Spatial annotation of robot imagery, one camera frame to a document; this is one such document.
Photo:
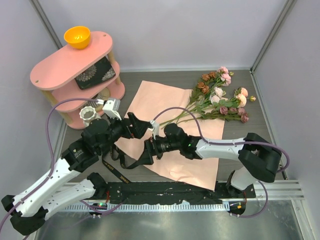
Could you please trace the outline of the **black ribbon gold lettering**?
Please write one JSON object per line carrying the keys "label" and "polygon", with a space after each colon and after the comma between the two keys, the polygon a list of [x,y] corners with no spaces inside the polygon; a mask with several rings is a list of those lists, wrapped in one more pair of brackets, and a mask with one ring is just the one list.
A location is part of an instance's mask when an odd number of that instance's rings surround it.
{"label": "black ribbon gold lettering", "polygon": [[105,157],[107,156],[107,153],[110,154],[110,157],[113,161],[119,161],[120,166],[123,169],[131,170],[139,165],[137,164],[137,161],[135,161],[131,165],[126,165],[126,159],[125,159],[125,153],[119,149],[115,144],[113,144],[109,151],[104,151],[101,156],[102,164],[115,176],[117,177],[121,182],[125,184],[130,184],[131,181],[125,177],[120,171],[118,171],[114,166],[112,166],[109,162],[105,160]]}

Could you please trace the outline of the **pink wrapping paper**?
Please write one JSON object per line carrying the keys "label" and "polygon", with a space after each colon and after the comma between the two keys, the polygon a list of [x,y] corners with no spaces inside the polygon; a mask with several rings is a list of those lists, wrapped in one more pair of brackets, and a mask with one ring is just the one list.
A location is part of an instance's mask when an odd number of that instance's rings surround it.
{"label": "pink wrapping paper", "polygon": [[[186,107],[191,90],[168,86],[156,82],[142,81],[134,96],[128,112],[143,121],[155,119],[161,124],[177,117]],[[223,136],[225,122],[220,119],[201,120],[199,125],[193,120],[179,123],[185,133],[220,140]],[[142,139],[120,138],[115,144],[127,156],[138,160],[144,150],[144,140],[152,135],[147,131]],[[214,190],[218,173],[218,158],[187,159],[179,151],[166,152],[160,160],[154,159],[152,165],[144,168],[159,176],[173,181],[184,182],[201,188]]]}

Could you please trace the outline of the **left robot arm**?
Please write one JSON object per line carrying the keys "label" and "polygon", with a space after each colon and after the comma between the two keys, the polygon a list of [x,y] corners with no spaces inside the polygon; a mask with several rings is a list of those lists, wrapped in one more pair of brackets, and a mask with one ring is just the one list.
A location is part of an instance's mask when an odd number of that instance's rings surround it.
{"label": "left robot arm", "polygon": [[126,118],[94,119],[83,130],[50,170],[18,195],[6,195],[1,203],[13,228],[28,236],[41,228],[60,209],[88,198],[102,199],[108,185],[99,173],[93,172],[78,185],[59,191],[69,180],[83,173],[105,155],[120,138],[141,139],[150,121],[139,120],[132,112]]}

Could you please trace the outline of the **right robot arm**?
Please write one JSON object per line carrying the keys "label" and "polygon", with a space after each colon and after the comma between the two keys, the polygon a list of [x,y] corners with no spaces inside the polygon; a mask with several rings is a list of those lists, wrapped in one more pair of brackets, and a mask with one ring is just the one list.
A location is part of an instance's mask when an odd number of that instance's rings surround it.
{"label": "right robot arm", "polygon": [[255,133],[245,138],[218,140],[192,136],[175,123],[164,128],[164,136],[152,136],[144,141],[144,149],[137,160],[139,165],[152,165],[153,157],[161,159],[164,153],[179,151],[189,160],[209,158],[239,161],[242,168],[234,170],[225,184],[226,193],[233,198],[243,195],[256,181],[275,181],[282,152]]}

